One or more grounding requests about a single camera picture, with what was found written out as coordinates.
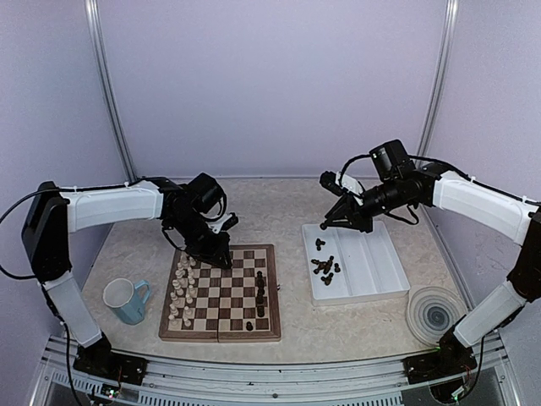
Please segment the white plastic tray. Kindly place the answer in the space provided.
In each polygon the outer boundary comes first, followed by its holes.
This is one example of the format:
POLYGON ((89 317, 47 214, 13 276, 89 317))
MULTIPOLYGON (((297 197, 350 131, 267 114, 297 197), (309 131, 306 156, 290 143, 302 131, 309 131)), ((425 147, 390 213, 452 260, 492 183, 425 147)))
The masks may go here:
POLYGON ((317 224, 302 226, 309 268, 312 303, 315 306, 346 305, 405 296, 410 283, 391 237, 382 221, 373 223, 372 233, 345 228, 320 229, 317 224), (341 266, 330 286, 312 273, 313 258, 330 255, 341 266))

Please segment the wooden chess board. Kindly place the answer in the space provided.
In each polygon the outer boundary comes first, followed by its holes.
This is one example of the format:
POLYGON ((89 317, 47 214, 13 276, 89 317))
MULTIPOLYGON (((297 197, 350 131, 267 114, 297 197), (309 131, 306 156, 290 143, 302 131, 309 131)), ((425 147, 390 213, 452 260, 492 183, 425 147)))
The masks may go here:
POLYGON ((220 269, 199 261, 199 297, 194 330, 168 329, 165 297, 159 329, 161 340, 193 343, 268 343, 281 340, 274 246, 233 245, 230 254, 230 269, 220 269), (264 289, 268 305, 265 306, 264 317, 258 317, 256 312, 257 271, 263 272, 265 278, 264 289), (246 330, 248 321, 254 325, 251 332, 246 330))

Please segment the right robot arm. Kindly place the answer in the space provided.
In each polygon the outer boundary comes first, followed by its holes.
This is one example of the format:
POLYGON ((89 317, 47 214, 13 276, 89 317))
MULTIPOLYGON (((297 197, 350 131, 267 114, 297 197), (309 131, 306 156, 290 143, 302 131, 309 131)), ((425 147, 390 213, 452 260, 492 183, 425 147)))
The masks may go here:
POLYGON ((442 338, 433 369, 448 376, 465 361, 465 348, 514 320, 540 298, 540 204, 479 182, 449 162, 407 153, 400 140, 387 141, 325 171, 320 185, 338 201, 321 228, 370 233, 375 217, 418 206, 439 209, 476 223, 457 265, 496 265, 503 281, 442 338))

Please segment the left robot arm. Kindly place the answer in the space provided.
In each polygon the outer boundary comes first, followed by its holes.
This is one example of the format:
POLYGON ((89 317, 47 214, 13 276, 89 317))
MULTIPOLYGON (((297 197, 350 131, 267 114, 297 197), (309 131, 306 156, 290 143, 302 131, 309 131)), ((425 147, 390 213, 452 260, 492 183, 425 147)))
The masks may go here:
POLYGON ((227 194, 215 178, 201 173, 186 184, 169 178, 141 178, 132 183, 94 187, 60 187, 52 181, 14 202, 5 219, 28 202, 21 240, 31 273, 51 312, 68 328, 85 362, 100 376, 118 368, 116 354, 90 313, 81 293, 89 272, 73 269, 71 254, 93 266, 114 223, 158 220, 161 230, 176 231, 190 256, 221 268, 232 264, 229 229, 238 223, 227 209, 227 194))

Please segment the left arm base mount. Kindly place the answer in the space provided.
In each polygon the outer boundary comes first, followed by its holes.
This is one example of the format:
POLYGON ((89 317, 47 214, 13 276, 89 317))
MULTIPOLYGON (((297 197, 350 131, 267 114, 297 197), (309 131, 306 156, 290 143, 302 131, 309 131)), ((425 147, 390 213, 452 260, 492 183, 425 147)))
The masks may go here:
POLYGON ((147 364, 144 358, 112 352, 104 360, 91 360, 87 355, 78 354, 74 368, 90 376, 141 386, 147 364))

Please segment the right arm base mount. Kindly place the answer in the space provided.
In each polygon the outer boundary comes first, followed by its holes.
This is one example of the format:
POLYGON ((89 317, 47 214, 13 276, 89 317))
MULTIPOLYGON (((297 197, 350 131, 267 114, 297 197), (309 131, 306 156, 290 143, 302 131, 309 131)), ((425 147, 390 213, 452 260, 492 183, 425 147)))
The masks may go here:
POLYGON ((406 357, 403 365, 408 383, 417 384, 474 370, 478 363, 470 348, 440 347, 432 353, 406 357))

